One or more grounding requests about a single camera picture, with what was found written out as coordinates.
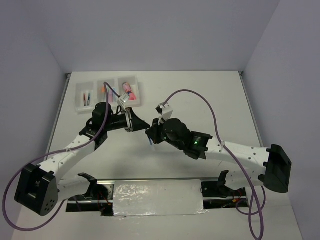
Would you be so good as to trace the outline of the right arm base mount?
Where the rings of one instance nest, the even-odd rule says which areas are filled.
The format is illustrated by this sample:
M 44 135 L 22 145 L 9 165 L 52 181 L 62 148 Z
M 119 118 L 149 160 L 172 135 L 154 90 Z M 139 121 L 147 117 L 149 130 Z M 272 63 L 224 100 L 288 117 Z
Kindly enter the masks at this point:
M 240 208 L 249 207 L 245 188 L 233 190 L 226 186 L 228 173 L 228 170 L 224 170 L 215 180 L 201 180 L 200 192 L 205 210 L 231 209 L 235 208 L 237 204 Z

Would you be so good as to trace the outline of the orange highlighter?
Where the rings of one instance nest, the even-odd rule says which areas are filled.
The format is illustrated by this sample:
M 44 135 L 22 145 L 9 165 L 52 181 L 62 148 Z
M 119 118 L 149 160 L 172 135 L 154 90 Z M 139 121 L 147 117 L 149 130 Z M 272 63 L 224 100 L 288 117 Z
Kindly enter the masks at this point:
M 101 87 L 101 100 L 103 102 L 106 101 L 106 94 L 105 94 L 105 87 L 104 86 Z

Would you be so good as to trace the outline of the red gel pen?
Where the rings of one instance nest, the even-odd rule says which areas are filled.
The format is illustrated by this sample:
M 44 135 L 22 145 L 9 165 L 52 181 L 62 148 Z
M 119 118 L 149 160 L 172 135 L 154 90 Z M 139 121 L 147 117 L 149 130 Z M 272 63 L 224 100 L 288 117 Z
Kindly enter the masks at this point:
M 86 98 L 86 93 L 83 93 L 83 106 L 87 106 L 87 98 Z

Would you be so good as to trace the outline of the teal gel pen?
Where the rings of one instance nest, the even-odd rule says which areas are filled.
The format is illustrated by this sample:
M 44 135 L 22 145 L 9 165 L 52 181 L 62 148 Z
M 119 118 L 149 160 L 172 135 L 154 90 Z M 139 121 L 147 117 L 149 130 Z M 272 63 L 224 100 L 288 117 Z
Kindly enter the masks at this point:
M 87 93 L 87 98 L 86 98 L 86 106 L 90 106 L 90 100 L 91 100 L 91 94 L 90 92 Z

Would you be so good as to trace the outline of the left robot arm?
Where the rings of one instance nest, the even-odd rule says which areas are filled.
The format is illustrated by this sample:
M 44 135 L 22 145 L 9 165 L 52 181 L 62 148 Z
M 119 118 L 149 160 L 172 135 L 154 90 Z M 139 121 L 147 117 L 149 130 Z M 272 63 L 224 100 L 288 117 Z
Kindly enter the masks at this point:
M 66 173 L 82 159 L 96 151 L 108 138 L 108 132 L 124 129 L 137 132 L 150 128 L 131 107 L 114 113 L 105 102 L 96 104 L 92 117 L 78 136 L 62 152 L 37 165 L 29 163 L 22 169 L 14 199 L 40 216 L 48 215 L 56 204 L 82 195 L 91 200 L 108 190 L 95 177 L 79 173 L 65 179 Z

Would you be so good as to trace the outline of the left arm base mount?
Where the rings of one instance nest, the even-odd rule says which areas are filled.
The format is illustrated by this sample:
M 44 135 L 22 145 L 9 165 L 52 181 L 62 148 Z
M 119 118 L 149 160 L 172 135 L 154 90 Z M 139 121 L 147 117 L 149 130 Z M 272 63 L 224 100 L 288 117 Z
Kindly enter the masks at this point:
M 113 183 L 99 183 L 87 173 L 79 173 L 80 179 L 89 183 L 86 193 L 72 196 L 67 200 L 67 213 L 99 213 L 103 217 L 113 217 Z

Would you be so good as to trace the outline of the blue highlighter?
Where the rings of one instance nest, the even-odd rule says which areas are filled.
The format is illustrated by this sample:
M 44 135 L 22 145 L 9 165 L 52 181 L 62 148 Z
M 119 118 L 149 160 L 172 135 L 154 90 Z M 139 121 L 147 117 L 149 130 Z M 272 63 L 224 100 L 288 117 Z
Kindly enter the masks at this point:
M 113 87 L 112 89 L 113 89 L 113 102 L 115 103 L 117 101 L 117 99 L 118 99 L 117 91 L 116 91 L 115 87 Z

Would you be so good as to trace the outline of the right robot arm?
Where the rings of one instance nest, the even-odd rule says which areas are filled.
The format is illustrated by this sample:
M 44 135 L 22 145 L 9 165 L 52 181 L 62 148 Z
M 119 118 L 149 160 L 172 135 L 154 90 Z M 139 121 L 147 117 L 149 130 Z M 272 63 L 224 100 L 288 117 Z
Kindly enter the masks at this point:
M 194 160 L 215 160 L 238 165 L 239 171 L 222 170 L 217 177 L 217 190 L 223 196 L 250 186 L 263 186 L 280 194 L 289 191 L 292 161 L 279 145 L 265 148 L 219 142 L 209 134 L 189 130 L 177 118 L 163 123 L 154 119 L 145 133 L 152 143 L 166 142 Z

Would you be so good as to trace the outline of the pink glue stick tube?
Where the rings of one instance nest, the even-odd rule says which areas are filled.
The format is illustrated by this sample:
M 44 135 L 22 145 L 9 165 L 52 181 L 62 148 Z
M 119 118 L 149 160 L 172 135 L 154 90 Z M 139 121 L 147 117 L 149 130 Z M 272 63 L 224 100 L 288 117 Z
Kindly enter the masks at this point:
M 129 96 L 130 101 L 134 101 L 137 99 L 136 95 L 133 93 L 131 85 L 128 82 L 124 82 L 122 84 L 122 88 L 123 88 L 124 92 Z

